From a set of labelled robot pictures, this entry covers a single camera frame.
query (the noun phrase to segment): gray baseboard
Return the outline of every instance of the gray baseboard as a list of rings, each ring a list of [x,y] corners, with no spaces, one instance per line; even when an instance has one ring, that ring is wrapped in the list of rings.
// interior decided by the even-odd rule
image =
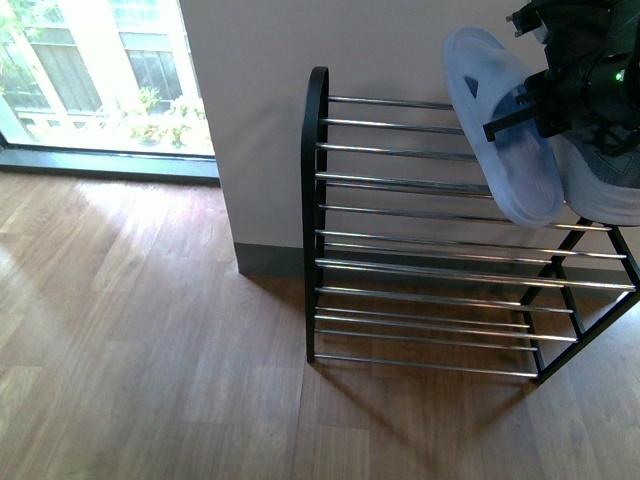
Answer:
[[[243,275],[272,275],[276,277],[302,277],[303,252],[301,248],[274,247],[234,243],[238,270]]]
[[[272,276],[289,276],[302,277],[304,275],[303,268],[303,251],[301,248],[275,247],[269,245],[251,245],[246,243],[235,244],[236,256],[238,259],[238,268],[243,275],[272,275]],[[346,258],[341,252],[332,252],[332,258]],[[362,254],[348,253],[348,258],[367,262],[384,261],[398,265],[418,265],[432,268],[453,268],[469,271],[482,271],[484,273],[506,274],[506,275],[524,275],[537,276],[541,267],[530,265],[513,265],[504,263],[487,263],[477,261],[459,261],[459,260],[438,260],[409,256],[393,256],[380,254]],[[571,280],[583,280],[590,282],[606,282],[618,284],[630,284],[626,273],[621,270],[602,270],[567,267],[567,277]],[[335,272],[327,272],[327,280],[334,278]],[[340,279],[358,281],[372,280],[372,274],[362,274],[359,272],[341,273]],[[453,280],[442,280],[435,278],[417,278],[405,277],[402,275],[392,274],[376,274],[376,279],[382,282],[392,282],[396,284],[407,285],[424,285],[432,287],[451,287],[455,289],[473,288],[474,290],[486,290],[493,293],[509,292],[511,289],[507,286],[496,285],[491,283],[478,284],[477,282],[460,282]],[[517,291],[521,291],[522,287],[517,287]],[[601,296],[601,292],[592,289],[576,289],[578,295],[584,296]]]

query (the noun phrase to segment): window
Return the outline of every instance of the window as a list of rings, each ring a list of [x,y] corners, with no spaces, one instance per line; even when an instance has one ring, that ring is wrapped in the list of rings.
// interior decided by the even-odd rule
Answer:
[[[213,155],[178,0],[0,0],[0,15],[9,144]]]
[[[100,96],[69,30],[45,28],[29,42],[67,112],[93,113],[100,108]]]
[[[50,110],[29,66],[11,37],[4,36],[0,46],[0,92],[16,110]]]

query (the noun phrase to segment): metal shoe rack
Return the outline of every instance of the metal shoe rack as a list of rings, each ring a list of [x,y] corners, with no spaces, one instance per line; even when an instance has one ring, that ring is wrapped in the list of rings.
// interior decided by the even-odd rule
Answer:
[[[376,131],[380,132],[379,138],[383,138],[384,132],[384,135],[397,134],[398,139],[404,139],[402,135],[412,132],[411,135],[429,138],[458,136],[456,138],[464,141],[460,128],[336,118],[330,115],[330,104],[331,113],[334,109],[342,112],[340,117],[345,115],[345,110],[351,112],[349,109],[359,108],[379,109],[383,113],[452,110],[450,105],[439,103],[329,95],[328,69],[313,69],[301,147],[308,362],[339,360],[431,367],[516,376],[542,383],[640,299],[640,270],[618,227],[584,218],[553,224],[545,227],[541,235],[551,239],[553,235],[547,236],[547,231],[559,233],[560,238],[554,239],[556,243],[552,246],[470,241],[474,229],[486,230],[487,226],[491,230],[520,229],[522,235],[518,238],[528,236],[529,232],[540,233],[540,230],[522,229],[500,215],[478,216],[475,210],[470,215],[462,215],[458,210],[450,213],[438,208],[447,202],[454,205],[488,202],[495,206],[486,185],[401,178],[397,172],[406,171],[403,162],[408,161],[414,162],[413,165],[416,161],[425,162],[427,172],[431,171],[431,162],[455,162],[460,168],[453,170],[463,172],[469,162],[475,161],[472,154],[354,146],[342,141],[330,143],[328,135],[331,130],[333,137],[335,131],[337,138],[344,140],[349,132],[356,132],[357,137],[357,132]],[[394,174],[345,171],[345,165],[349,168],[368,165],[367,158],[382,161],[383,167],[384,162],[388,162],[388,171]],[[363,198],[374,206],[362,205]],[[398,202],[401,205],[404,198],[411,208],[399,206]],[[416,198],[420,199],[417,203],[420,208],[415,208]],[[333,222],[334,217],[339,219],[337,223]],[[435,222],[436,226],[419,229],[420,235],[382,228],[388,227],[393,218]],[[464,225],[469,235],[453,240],[438,235],[459,232],[459,228],[448,228],[454,224]],[[577,243],[585,235],[608,237],[611,251],[577,250]],[[567,259],[619,262],[629,281],[568,279]],[[535,273],[523,274],[523,269],[528,272],[534,269]],[[432,294],[419,286],[423,283],[446,288]],[[473,292],[484,292],[486,286],[515,289],[517,296],[505,300],[489,293],[477,298]],[[613,301],[598,311],[597,318],[587,320],[578,308],[578,291],[593,290],[610,292]],[[450,296],[457,291],[463,294]],[[556,292],[555,297],[548,292]],[[471,318],[458,318],[451,315],[456,309],[462,309],[466,315],[474,313]],[[332,347],[354,345],[359,340],[365,345],[383,342],[385,347],[365,347],[356,353],[337,348],[332,353]],[[410,344],[420,344],[427,349],[453,348],[455,350],[446,351],[454,352],[454,358],[443,359],[440,355],[436,357],[438,361],[425,362],[418,355],[417,360],[407,360],[402,354],[411,351],[411,347],[406,346]],[[470,352],[465,358],[471,360],[485,358],[486,352],[495,352],[501,359],[515,355],[516,359],[508,368],[496,368],[492,362],[489,362],[491,367],[469,362],[459,364],[456,361],[459,355],[455,352],[460,349]],[[476,355],[474,352],[479,350],[485,353]]]

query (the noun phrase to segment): chrome rod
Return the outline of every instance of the chrome rod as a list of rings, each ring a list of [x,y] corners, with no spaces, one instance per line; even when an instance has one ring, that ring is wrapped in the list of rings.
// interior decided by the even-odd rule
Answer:
[[[597,288],[602,290],[621,290],[634,292],[633,285],[622,285],[615,283],[586,282],[576,280],[564,280],[557,278],[539,277],[518,277],[513,275],[497,275],[488,273],[473,273],[463,270],[453,270],[444,268],[416,267],[409,265],[390,265],[385,263],[357,262],[351,260],[316,259],[316,265],[320,268],[334,270],[357,270],[363,272],[392,273],[400,275],[438,277],[449,280],[462,280],[470,282],[500,283],[506,285],[526,285],[530,287],[576,287],[576,288]]]
[[[328,100],[333,103],[357,103],[364,105],[380,105],[387,107],[426,108],[428,110],[453,110],[448,103],[413,102],[407,100],[384,100],[381,98],[361,98],[329,95]]]
[[[372,245],[359,245],[354,243],[325,242],[325,247],[346,248],[353,250],[367,250],[372,252],[387,252],[396,254],[418,254],[425,258],[443,258],[448,260],[477,260],[481,262],[522,263],[535,265],[548,265],[551,260],[536,258],[501,257],[498,255],[474,255],[471,253],[441,253],[418,248],[387,248]]]
[[[474,217],[465,215],[451,215],[447,213],[433,213],[433,212],[416,212],[411,210],[392,210],[388,208],[362,208],[362,207],[349,207],[345,205],[318,205],[321,210],[345,212],[345,213],[366,213],[370,215],[387,215],[392,217],[408,217],[408,218],[422,218],[425,220],[449,220],[458,222],[476,222],[476,223],[491,223],[497,225],[513,225],[511,221],[506,218],[487,218],[487,217]]]
[[[344,355],[329,355],[326,353],[316,353],[315,358],[322,359],[322,360],[341,360],[345,362],[376,363],[380,365],[398,365],[401,367],[433,368],[436,370],[448,370],[453,372],[486,373],[489,375],[505,375],[505,376],[533,378],[533,379],[538,378],[537,373],[511,372],[507,370],[489,370],[489,369],[483,369],[483,368],[454,367],[454,366],[439,365],[434,363],[402,362],[399,360],[349,357]]]
[[[404,150],[377,147],[355,147],[351,145],[334,145],[331,143],[316,143],[316,148],[324,151],[333,152],[349,152],[349,153],[368,153],[373,155],[391,155],[396,157],[416,157],[431,158],[440,160],[463,160],[467,162],[475,162],[476,157],[470,153],[453,153],[453,152],[431,152],[426,150]]]
[[[324,335],[343,335],[347,337],[371,338],[376,340],[396,340],[401,342],[433,343],[436,345],[451,345],[451,346],[457,346],[457,347],[489,348],[489,349],[496,349],[496,350],[510,350],[515,352],[537,352],[538,351],[537,348],[520,347],[518,345],[501,345],[499,343],[456,342],[453,340],[436,340],[434,338],[421,338],[421,337],[403,337],[399,335],[381,335],[377,333],[346,332],[342,330],[316,329],[315,333],[321,333]]]
[[[334,315],[316,315],[316,320],[324,320],[330,322],[342,322],[352,323],[360,325],[378,325],[386,327],[404,327],[415,328],[420,330],[428,330],[432,332],[447,332],[447,333],[461,333],[464,335],[480,335],[489,337],[502,337],[502,338],[516,338],[519,340],[548,340],[554,342],[569,342],[576,343],[578,341],[575,337],[562,337],[558,335],[537,335],[533,333],[522,332],[504,332],[497,330],[483,330],[483,329],[471,329],[471,328],[451,328],[444,327],[442,325],[431,325],[426,323],[411,323],[411,322],[389,322],[385,320],[374,320],[369,318],[355,318],[355,317],[341,317]]]
[[[457,198],[474,198],[479,200],[492,199],[491,195],[482,195],[473,192],[465,192],[460,190],[446,190],[446,189],[421,189],[416,187],[396,187],[396,186],[388,186],[388,185],[375,185],[375,184],[367,184],[367,183],[349,183],[349,182],[336,182],[336,181],[328,181],[327,187],[333,188],[352,188],[359,190],[374,190],[374,191],[382,191],[382,192],[397,192],[397,193],[411,193],[415,195],[434,195],[441,197],[457,197]]]
[[[340,120],[337,118],[321,118],[321,125],[338,127],[378,128],[382,130],[402,130],[405,132],[441,133],[444,135],[464,135],[459,127],[439,127],[435,125],[404,125],[400,123],[366,122],[361,120]]]
[[[600,258],[604,260],[624,260],[626,255],[612,254],[612,253],[594,253],[583,252],[578,250],[559,250],[554,248],[538,248],[538,247],[525,247],[518,245],[502,245],[492,243],[475,243],[475,242],[462,242],[456,240],[435,240],[425,238],[412,238],[412,237],[398,237],[391,235],[374,235],[367,233],[349,233],[349,232],[333,232],[328,230],[316,230],[316,235],[319,236],[336,236],[347,238],[359,238],[376,240],[382,242],[397,242],[397,243],[410,243],[416,245],[438,245],[438,246],[450,246],[450,247],[477,247],[477,248],[492,248],[500,250],[520,250],[526,252],[546,253],[549,255],[566,256],[566,257],[589,257]]]
[[[472,298],[438,297],[433,295],[420,295],[413,293],[386,292],[380,290],[364,290],[358,288],[344,287],[318,287],[315,289],[321,294],[347,295],[357,297],[384,298],[388,300],[407,300],[414,302],[436,303],[442,305],[460,305],[468,307],[498,308],[512,310],[516,312],[539,312],[539,313],[573,313],[573,310],[566,308],[534,307],[532,305],[522,305],[518,302],[506,302],[500,300],[477,300]]]
[[[348,175],[342,173],[316,172],[318,180],[346,180],[349,182],[379,183],[383,185],[398,185],[407,187],[434,188],[446,190],[469,190],[482,195],[491,195],[489,187],[482,184],[434,182],[430,180],[409,180],[404,178],[368,177],[362,175]]]
[[[408,313],[385,313],[385,312],[373,312],[369,310],[355,310],[349,308],[336,308],[336,307],[316,307],[317,312],[330,312],[330,313],[346,313],[355,315],[369,315],[382,318],[402,318],[405,320],[421,320],[428,322],[441,322],[441,323],[455,323],[459,325],[475,325],[491,328],[522,328],[528,329],[529,325],[521,323],[496,323],[496,322],[481,322],[478,320],[460,320],[457,318],[446,317],[434,317],[431,315],[411,315]]]

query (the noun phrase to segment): shoe rack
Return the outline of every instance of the shoe rack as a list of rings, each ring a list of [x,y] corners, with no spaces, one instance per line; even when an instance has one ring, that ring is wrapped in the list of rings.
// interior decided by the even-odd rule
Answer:
[[[379,111],[380,118],[393,111],[394,120],[354,120],[362,108]],[[405,111],[410,119],[416,111],[453,114],[450,105],[440,103],[331,95],[328,69],[316,67],[311,73],[301,144],[307,361],[437,368],[544,382],[640,299],[640,269],[623,234],[617,226],[577,216],[543,229],[517,227],[497,208],[494,216],[477,214],[487,204],[495,207],[486,185],[403,177],[410,171],[407,162],[413,167],[424,162],[427,177],[443,162],[464,177],[476,161],[471,153],[450,149],[416,149],[413,143],[398,148],[407,134],[465,142],[455,126],[397,121]],[[376,140],[392,145],[359,145],[365,131],[380,132]],[[351,132],[356,140],[349,143]],[[382,167],[371,173],[365,168],[368,158]],[[381,175],[385,165],[389,174]],[[454,211],[443,211],[449,204]],[[461,213],[466,204],[483,208]],[[417,222],[417,227],[393,231],[398,220]],[[493,240],[475,240],[476,230],[485,237],[489,232]],[[455,238],[447,238],[449,232]],[[579,242],[581,248],[590,243],[582,240],[588,236],[605,237],[611,249],[578,248]],[[529,237],[556,243],[511,242]],[[617,264],[628,281],[572,278],[566,265],[576,259]],[[601,293],[612,300],[587,318],[579,298]],[[345,345],[348,349],[359,341],[363,348],[345,351]],[[372,348],[372,343],[382,346]],[[450,356],[412,355],[412,344],[419,344],[421,352],[441,349]],[[500,362],[486,362],[494,352]],[[476,365],[475,358],[483,361]]]

